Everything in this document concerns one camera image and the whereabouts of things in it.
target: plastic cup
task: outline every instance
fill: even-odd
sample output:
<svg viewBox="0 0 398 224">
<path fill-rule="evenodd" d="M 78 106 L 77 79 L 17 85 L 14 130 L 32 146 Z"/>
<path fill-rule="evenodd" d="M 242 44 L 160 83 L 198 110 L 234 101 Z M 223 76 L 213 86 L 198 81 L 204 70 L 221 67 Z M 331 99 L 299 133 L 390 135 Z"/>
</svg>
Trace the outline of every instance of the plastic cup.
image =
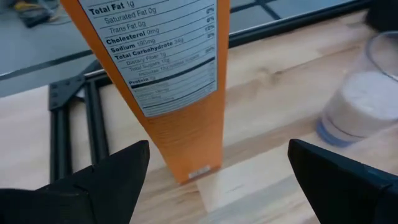
<svg viewBox="0 0 398 224">
<path fill-rule="evenodd" d="M 327 143 L 346 147 L 398 121 L 398 31 L 369 40 L 317 123 Z"/>
</svg>

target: nutrition facts label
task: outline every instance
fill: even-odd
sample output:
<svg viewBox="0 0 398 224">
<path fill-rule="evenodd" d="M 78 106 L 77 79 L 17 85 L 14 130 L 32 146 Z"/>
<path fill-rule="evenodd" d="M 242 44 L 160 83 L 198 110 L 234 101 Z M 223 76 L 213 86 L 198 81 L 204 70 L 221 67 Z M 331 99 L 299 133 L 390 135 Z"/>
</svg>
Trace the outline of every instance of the nutrition facts label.
<svg viewBox="0 0 398 224">
<path fill-rule="evenodd" d="M 80 0 L 146 117 L 217 90 L 217 0 Z"/>
</svg>

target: floor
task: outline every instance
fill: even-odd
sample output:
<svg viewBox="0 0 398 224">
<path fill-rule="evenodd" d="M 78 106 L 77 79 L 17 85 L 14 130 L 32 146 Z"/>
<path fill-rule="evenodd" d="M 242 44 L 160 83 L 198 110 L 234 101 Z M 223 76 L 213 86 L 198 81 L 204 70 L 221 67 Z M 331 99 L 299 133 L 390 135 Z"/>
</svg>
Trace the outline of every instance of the floor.
<svg viewBox="0 0 398 224">
<path fill-rule="evenodd" d="M 231 0 L 230 33 L 350 1 L 355 0 Z M 65 15 L 58 25 L 26 29 L 15 13 L 0 11 L 0 97 L 75 76 L 95 60 L 93 55 L 72 57 L 65 63 L 51 67 L 45 64 L 47 68 L 34 69 L 38 64 L 89 50 L 69 20 Z M 15 75 L 15 71 L 22 68 L 27 68 L 27 72 Z"/>
</svg>

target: black metal frame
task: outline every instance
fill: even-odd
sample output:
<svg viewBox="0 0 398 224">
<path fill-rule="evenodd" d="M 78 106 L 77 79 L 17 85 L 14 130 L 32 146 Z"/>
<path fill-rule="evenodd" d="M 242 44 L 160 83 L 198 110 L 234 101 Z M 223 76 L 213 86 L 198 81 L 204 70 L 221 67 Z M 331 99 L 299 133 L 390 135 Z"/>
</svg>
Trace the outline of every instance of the black metal frame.
<svg viewBox="0 0 398 224">
<path fill-rule="evenodd" d="M 245 30 L 229 36 L 229 47 L 235 47 L 271 35 L 281 34 L 302 26 L 314 24 L 332 17 L 364 9 L 371 0 L 357 0 L 325 10 L 266 24 L 251 30 Z M 231 12 L 257 6 L 259 1 L 247 6 L 232 8 Z M 69 102 L 78 98 L 86 105 L 88 134 L 92 164 L 109 156 L 108 140 L 103 118 L 103 109 L 99 88 L 112 84 L 98 61 L 94 61 L 77 77 L 62 80 L 49 85 L 49 110 L 51 111 L 50 137 L 50 181 L 62 179 L 72 173 L 72 157 L 69 127 Z M 84 91 L 84 97 L 76 96 Z"/>
</svg>

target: wooden table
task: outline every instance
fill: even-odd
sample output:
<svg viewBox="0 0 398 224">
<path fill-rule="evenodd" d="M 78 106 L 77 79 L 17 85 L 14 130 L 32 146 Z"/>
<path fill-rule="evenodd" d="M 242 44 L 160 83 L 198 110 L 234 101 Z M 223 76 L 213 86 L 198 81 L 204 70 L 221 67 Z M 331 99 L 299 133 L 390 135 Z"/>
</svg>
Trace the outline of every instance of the wooden table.
<svg viewBox="0 0 398 224">
<path fill-rule="evenodd" d="M 374 34 L 363 15 L 231 49 L 222 169 L 179 186 L 151 143 L 131 223 L 318 223 L 287 158 L 292 138 L 398 174 L 398 127 L 348 149 L 328 146 L 314 132 L 319 112 Z M 115 87 L 104 87 L 101 97 L 112 153 L 149 139 Z M 71 108 L 74 171 L 90 165 L 84 110 L 81 103 Z M 0 99 L 0 187 L 47 184 L 49 116 L 46 86 Z"/>
</svg>

